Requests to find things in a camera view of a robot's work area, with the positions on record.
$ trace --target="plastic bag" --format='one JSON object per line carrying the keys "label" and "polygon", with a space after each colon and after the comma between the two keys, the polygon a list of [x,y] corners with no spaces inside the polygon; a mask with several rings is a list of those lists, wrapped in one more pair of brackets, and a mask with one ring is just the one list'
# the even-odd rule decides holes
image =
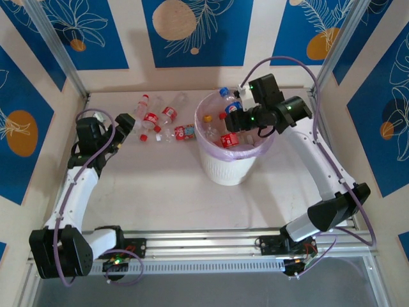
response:
{"label": "plastic bag", "polygon": [[203,127],[202,118],[204,115],[213,115],[213,118],[219,120],[219,113],[222,111],[223,99],[219,93],[215,91],[204,98],[198,105],[194,115],[194,125],[197,142],[199,146],[212,157],[226,162],[231,162],[240,159],[247,159],[251,157],[259,157],[265,154],[271,147],[275,133],[265,139],[255,137],[254,141],[257,144],[253,149],[238,151],[232,147],[231,150],[221,148],[209,142],[205,137],[205,130]]}

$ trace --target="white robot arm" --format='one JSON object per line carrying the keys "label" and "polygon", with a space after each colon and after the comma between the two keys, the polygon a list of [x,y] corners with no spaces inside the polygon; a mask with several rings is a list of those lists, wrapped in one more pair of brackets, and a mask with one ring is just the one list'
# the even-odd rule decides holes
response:
{"label": "white robot arm", "polygon": [[[283,226],[279,236],[260,237],[260,242],[264,244],[261,252],[264,255],[303,253],[303,245],[310,244],[314,234],[330,230],[358,211],[357,203],[345,185],[361,204],[371,191],[366,183],[357,184],[343,169],[321,135],[314,138],[312,112],[300,97],[284,99],[272,74],[253,80],[248,86],[239,89],[240,92],[235,94],[241,98],[243,109],[227,115],[227,129],[239,132],[259,128],[260,137],[271,135],[277,130],[298,153],[321,196],[321,201],[309,207],[307,213]],[[273,126],[273,130],[262,136],[261,131],[268,126]],[[334,171],[320,146],[341,175]]]}
{"label": "white robot arm", "polygon": [[[29,238],[42,278],[57,278],[58,266],[66,277],[86,276],[94,259],[108,249],[123,248],[123,232],[119,226],[97,228],[90,235],[81,233],[89,197],[107,162],[105,155],[116,154],[132,131],[135,120],[129,114],[120,114],[116,122],[116,127],[111,125],[107,130],[104,127],[101,133],[102,125],[96,118],[77,121],[79,140],[72,148],[61,197],[44,228],[33,230]],[[54,234],[58,235],[57,247],[54,246]]]}

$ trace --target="red bottle cap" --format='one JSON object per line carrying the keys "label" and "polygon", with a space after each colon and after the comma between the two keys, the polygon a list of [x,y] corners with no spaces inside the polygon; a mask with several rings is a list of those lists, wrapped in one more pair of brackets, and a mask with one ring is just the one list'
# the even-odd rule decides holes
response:
{"label": "red bottle cap", "polygon": [[219,114],[220,120],[223,120],[223,119],[225,119],[226,117],[228,117],[228,114],[227,114],[226,112],[223,112],[223,113],[220,113],[220,114]]}

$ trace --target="plastic bottle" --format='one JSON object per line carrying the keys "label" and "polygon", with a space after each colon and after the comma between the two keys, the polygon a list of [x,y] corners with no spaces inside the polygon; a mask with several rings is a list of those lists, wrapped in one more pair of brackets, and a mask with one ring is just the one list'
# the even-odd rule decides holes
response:
{"label": "plastic bottle", "polygon": [[134,109],[134,112],[132,113],[132,115],[135,118],[135,125],[134,125],[135,131],[139,130],[142,127],[143,118],[146,114],[146,111],[148,110],[148,102],[149,102],[149,96],[147,96],[147,94],[143,95],[142,98],[137,103],[136,108]]}
{"label": "plastic bottle", "polygon": [[163,143],[174,143],[176,142],[176,136],[174,130],[163,129],[156,134],[156,140]]}
{"label": "plastic bottle", "polygon": [[158,122],[158,114],[160,110],[163,108],[164,101],[162,97],[156,96],[148,106],[148,112],[146,112],[143,121],[142,121],[142,129],[139,133],[139,139],[142,142],[146,142],[148,140],[148,131],[155,128],[156,123]]}
{"label": "plastic bottle", "polygon": [[207,140],[209,140],[212,143],[220,142],[221,135],[218,132],[218,130],[215,127],[213,127],[213,117],[211,115],[203,116],[203,128]]}
{"label": "plastic bottle", "polygon": [[229,114],[230,112],[243,109],[242,103],[230,92],[228,88],[221,88],[220,96],[224,100],[224,111]]}
{"label": "plastic bottle", "polygon": [[187,95],[184,92],[180,92],[175,96],[172,102],[165,107],[165,109],[159,114],[159,120],[154,128],[155,132],[160,132],[164,125],[172,123],[178,116],[180,109],[187,103]]}
{"label": "plastic bottle", "polygon": [[194,125],[177,126],[173,130],[163,129],[156,135],[158,142],[174,143],[195,138]]}

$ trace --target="bottle label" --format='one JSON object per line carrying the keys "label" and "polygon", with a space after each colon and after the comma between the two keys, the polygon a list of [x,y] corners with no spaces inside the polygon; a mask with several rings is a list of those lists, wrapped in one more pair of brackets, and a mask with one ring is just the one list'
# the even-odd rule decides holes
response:
{"label": "bottle label", "polygon": [[156,122],[158,121],[158,116],[154,113],[146,113],[145,117],[143,118],[143,120],[146,120],[148,122],[151,122],[153,124],[156,124]]}
{"label": "bottle label", "polygon": [[172,107],[166,107],[163,112],[163,114],[168,115],[168,117],[170,117],[171,121],[173,122],[174,119],[178,116],[178,113],[176,112],[175,109],[173,109]]}
{"label": "bottle label", "polygon": [[238,145],[238,137],[235,133],[229,133],[220,138],[223,148]]}
{"label": "bottle label", "polygon": [[194,125],[190,124],[190,125],[178,126],[174,129],[174,135],[178,141],[182,141],[184,139],[193,139],[195,138]]}
{"label": "bottle label", "polygon": [[237,111],[243,109],[242,104],[239,101],[235,101],[232,104],[228,105],[227,108],[225,108],[225,112],[229,114],[230,112]]}

